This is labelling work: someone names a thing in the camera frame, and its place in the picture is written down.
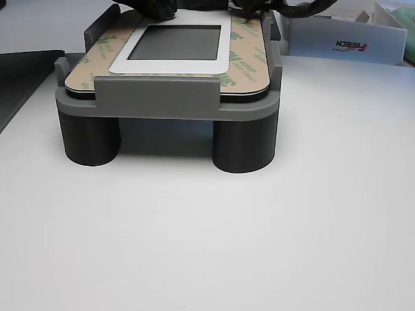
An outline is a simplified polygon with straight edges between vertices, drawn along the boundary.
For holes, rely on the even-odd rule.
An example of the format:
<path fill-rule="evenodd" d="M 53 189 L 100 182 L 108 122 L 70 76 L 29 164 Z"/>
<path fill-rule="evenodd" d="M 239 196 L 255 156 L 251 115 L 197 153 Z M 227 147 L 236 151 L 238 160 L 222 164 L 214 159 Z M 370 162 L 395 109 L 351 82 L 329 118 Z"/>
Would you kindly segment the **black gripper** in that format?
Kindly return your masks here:
<path fill-rule="evenodd" d="M 126 5 L 139 12 L 143 17 L 156 21 L 167 21 L 174 18 L 178 9 L 177 0 L 116 0 L 116 3 Z M 231 0 L 231 3 L 237 8 L 235 15 L 247 21 L 257 19 L 259 11 L 269 11 L 279 5 L 278 0 Z"/>

